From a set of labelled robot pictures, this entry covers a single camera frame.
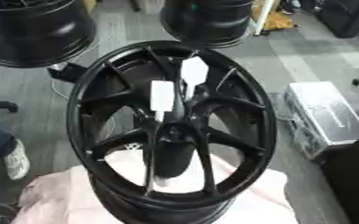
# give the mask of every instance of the white sneaker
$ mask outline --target white sneaker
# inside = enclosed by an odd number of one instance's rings
[[[30,170],[30,161],[25,155],[25,146],[17,139],[15,150],[4,158],[8,176],[12,180],[22,179]]]
[[[292,0],[292,6],[294,8],[300,8],[302,5],[300,4],[299,0]]]

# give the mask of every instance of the cardboard box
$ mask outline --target cardboard box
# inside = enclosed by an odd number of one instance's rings
[[[84,4],[86,5],[87,11],[91,13],[91,11],[96,6],[96,0],[83,0]]]

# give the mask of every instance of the black case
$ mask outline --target black case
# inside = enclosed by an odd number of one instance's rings
[[[359,0],[327,0],[317,18],[337,38],[353,38],[359,34]]]
[[[351,223],[359,224],[359,141],[330,155],[322,170]]]

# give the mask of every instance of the gray carpet floor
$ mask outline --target gray carpet floor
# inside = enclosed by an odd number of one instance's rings
[[[100,45],[78,60],[85,66],[120,46],[173,39],[159,25],[156,13],[135,13],[127,1],[103,2],[94,17],[96,43]],[[298,28],[273,32],[269,37],[250,36],[220,52],[243,65],[271,94],[281,93],[294,81],[332,81],[359,114],[359,87],[351,86],[351,80],[359,76],[359,38],[337,39],[305,12],[292,19]],[[66,95],[72,88],[57,81],[55,85]],[[16,201],[22,187],[34,178],[64,171],[79,162],[65,131],[67,100],[51,90],[51,79],[44,69],[0,67],[0,101],[4,100],[17,103],[20,111],[15,115],[0,111],[0,128],[22,139],[32,160],[28,177],[18,182],[6,178],[0,163],[0,201],[10,202]],[[300,223],[348,223],[318,167],[290,144],[283,127],[270,168],[288,176],[285,192]]]

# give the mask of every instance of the white cloth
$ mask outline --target white cloth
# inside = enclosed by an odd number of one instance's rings
[[[121,151],[106,159],[112,167],[122,174],[125,172],[124,176],[135,183],[137,176],[143,175],[144,167],[139,151]],[[193,190],[191,186],[197,186],[203,181],[197,178],[196,174],[201,169],[197,169],[200,162],[195,161],[183,175],[185,184],[183,179],[182,185],[179,184],[180,179],[175,179],[170,182],[170,189],[155,186],[155,190],[178,192],[184,191],[184,187],[188,191]],[[214,175],[218,180],[224,179],[235,169],[217,157],[213,157],[213,164]],[[286,182],[285,174],[267,170],[251,188],[237,197],[233,206],[216,224],[298,224],[285,199]],[[24,189],[19,205],[22,209],[13,224],[121,223],[96,198],[82,166],[37,178]]]

